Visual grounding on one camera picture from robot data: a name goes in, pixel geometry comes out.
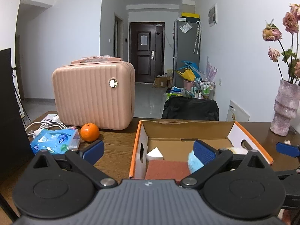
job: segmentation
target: orange fruit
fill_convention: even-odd
[[[100,131],[95,124],[85,124],[80,130],[80,135],[85,141],[92,142],[98,139]]]

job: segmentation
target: white wall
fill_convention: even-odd
[[[101,0],[55,0],[37,17],[22,18],[22,82],[26,98],[54,98],[51,75],[71,61],[100,52]]]
[[[173,68],[173,28],[174,21],[178,18],[178,11],[140,11],[129,12],[128,22],[165,22],[165,54],[164,72]]]
[[[113,56],[115,15],[123,20],[123,60],[128,61],[128,11],[123,0],[102,0],[100,55]]]
[[[200,69],[206,59],[218,68],[215,100],[220,121],[226,120],[230,100],[250,114],[250,121],[269,122],[274,116],[273,105],[281,79],[277,64],[268,57],[268,48],[282,52],[278,42],[265,42],[262,30],[265,20],[274,18],[281,30],[285,49],[291,45],[291,34],[284,30],[282,18],[289,3],[300,0],[196,0],[196,13],[201,15],[202,41]],[[208,10],[217,4],[218,23],[208,24]],[[280,62],[285,79],[287,66]]]
[[[50,7],[54,0],[29,0]],[[0,0],[0,50],[11,48],[11,64],[15,67],[15,32],[20,0]]]

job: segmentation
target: blue fluffy object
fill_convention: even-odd
[[[194,155],[194,151],[188,155],[187,165],[190,173],[194,173],[204,166],[203,163]]]

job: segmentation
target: pink suitcase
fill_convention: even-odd
[[[52,82],[60,120],[66,125],[127,128],[134,115],[134,75],[132,64],[121,58],[85,58],[57,68]]]

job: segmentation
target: suitcase handle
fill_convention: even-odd
[[[100,62],[109,62],[109,61],[122,61],[122,58],[113,58],[111,56],[95,56],[95,57],[82,58],[71,62],[71,64],[100,63]]]

